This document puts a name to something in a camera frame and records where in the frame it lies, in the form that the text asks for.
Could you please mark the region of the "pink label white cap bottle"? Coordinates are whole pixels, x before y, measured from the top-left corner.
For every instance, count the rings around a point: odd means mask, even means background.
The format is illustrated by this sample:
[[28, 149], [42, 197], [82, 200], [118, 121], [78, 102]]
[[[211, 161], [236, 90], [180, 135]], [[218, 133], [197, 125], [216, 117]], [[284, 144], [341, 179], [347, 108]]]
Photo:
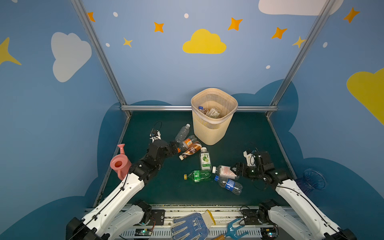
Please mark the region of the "pink label white cap bottle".
[[239, 176], [236, 175], [228, 166], [222, 166], [222, 165], [219, 165], [217, 167], [213, 166], [212, 173], [222, 178], [227, 178], [232, 180], [239, 179]]

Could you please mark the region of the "blue label water bottle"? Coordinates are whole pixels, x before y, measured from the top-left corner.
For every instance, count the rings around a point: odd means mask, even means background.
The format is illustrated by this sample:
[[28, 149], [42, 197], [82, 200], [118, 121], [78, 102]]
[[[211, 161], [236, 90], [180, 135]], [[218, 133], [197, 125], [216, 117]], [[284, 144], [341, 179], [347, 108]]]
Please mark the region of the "blue label water bottle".
[[239, 196], [242, 193], [243, 186], [229, 178], [224, 178], [220, 176], [215, 176], [215, 181], [224, 189], [232, 192], [233, 194]]

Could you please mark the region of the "green sprite bottle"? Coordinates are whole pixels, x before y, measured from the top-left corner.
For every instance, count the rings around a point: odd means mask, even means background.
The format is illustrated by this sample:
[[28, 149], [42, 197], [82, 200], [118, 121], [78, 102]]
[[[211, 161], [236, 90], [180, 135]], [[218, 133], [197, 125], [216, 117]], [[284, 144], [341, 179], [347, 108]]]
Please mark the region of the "green sprite bottle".
[[190, 180], [194, 183], [209, 181], [211, 172], [209, 170], [194, 170], [190, 174], [184, 174], [184, 180]]

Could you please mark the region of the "blue pepsi bottle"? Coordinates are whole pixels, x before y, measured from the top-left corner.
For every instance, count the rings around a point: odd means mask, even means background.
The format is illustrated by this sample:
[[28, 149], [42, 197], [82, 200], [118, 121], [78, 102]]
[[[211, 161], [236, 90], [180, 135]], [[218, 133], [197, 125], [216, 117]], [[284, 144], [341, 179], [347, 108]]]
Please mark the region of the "blue pepsi bottle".
[[204, 108], [203, 106], [199, 106], [199, 107], [198, 107], [198, 110], [199, 110], [201, 113], [203, 113], [204, 115], [206, 115], [206, 114], [209, 112], [209, 110], [208, 110], [207, 108]]

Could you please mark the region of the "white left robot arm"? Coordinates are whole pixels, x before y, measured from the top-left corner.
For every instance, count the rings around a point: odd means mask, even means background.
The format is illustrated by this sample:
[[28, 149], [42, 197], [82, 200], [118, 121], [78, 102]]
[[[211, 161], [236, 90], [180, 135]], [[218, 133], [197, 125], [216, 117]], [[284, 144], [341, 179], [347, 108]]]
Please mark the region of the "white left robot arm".
[[151, 207], [141, 201], [123, 214], [120, 211], [162, 168], [165, 159], [178, 154], [176, 142], [155, 139], [147, 153], [129, 169], [122, 182], [82, 219], [73, 218], [66, 226], [67, 240], [114, 240], [125, 229], [147, 223]]

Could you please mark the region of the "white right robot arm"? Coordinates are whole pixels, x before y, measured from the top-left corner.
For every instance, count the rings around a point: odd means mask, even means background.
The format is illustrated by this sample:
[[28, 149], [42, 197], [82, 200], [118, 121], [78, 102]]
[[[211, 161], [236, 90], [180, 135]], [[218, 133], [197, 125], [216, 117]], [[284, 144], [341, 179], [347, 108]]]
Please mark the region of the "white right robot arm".
[[239, 177], [263, 180], [271, 186], [300, 217], [298, 221], [274, 200], [261, 203], [258, 220], [282, 228], [295, 240], [355, 240], [349, 229], [341, 229], [328, 218], [289, 178], [284, 169], [275, 168], [267, 152], [244, 152], [246, 163], [236, 163], [231, 171]]

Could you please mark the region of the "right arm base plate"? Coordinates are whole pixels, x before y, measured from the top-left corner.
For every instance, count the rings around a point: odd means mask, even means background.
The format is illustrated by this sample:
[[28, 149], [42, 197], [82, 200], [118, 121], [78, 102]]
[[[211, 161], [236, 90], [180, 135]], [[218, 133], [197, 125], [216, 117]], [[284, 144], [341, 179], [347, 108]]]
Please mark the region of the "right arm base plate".
[[240, 225], [261, 225], [263, 222], [259, 218], [259, 210], [258, 209], [241, 209], [241, 214], [243, 215], [243, 219], [240, 222]]

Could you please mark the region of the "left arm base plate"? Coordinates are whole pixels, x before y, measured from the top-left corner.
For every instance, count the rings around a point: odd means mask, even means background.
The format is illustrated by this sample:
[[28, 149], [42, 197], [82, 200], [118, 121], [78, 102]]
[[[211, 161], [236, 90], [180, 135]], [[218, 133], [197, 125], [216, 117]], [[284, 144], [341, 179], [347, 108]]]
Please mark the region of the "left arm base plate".
[[151, 210], [151, 213], [145, 212], [142, 220], [139, 222], [141, 226], [163, 226], [165, 221], [165, 210]]

